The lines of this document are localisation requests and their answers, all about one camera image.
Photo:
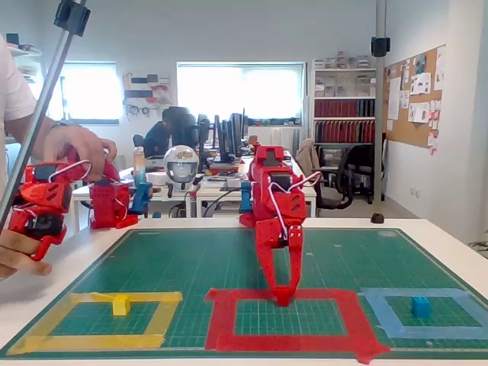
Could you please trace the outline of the person's left hand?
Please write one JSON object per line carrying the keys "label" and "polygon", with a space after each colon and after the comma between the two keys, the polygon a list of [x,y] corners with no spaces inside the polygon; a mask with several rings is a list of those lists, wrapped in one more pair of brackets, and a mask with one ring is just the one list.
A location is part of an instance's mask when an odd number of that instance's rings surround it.
{"label": "person's left hand", "polygon": [[53,162],[65,159],[72,147],[81,160],[91,163],[88,181],[99,181],[106,162],[112,162],[117,147],[111,140],[102,139],[89,129],[75,125],[61,125],[45,120],[37,136],[33,155],[42,161]]}

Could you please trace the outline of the person's right hand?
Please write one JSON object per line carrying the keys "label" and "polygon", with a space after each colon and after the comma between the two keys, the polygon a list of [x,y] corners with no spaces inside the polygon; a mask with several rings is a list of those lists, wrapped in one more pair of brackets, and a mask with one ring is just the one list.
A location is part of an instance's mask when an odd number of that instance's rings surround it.
{"label": "person's right hand", "polygon": [[52,267],[45,262],[36,262],[31,256],[40,247],[40,242],[10,230],[2,230],[0,260],[1,280],[11,277],[16,272],[46,276]]}

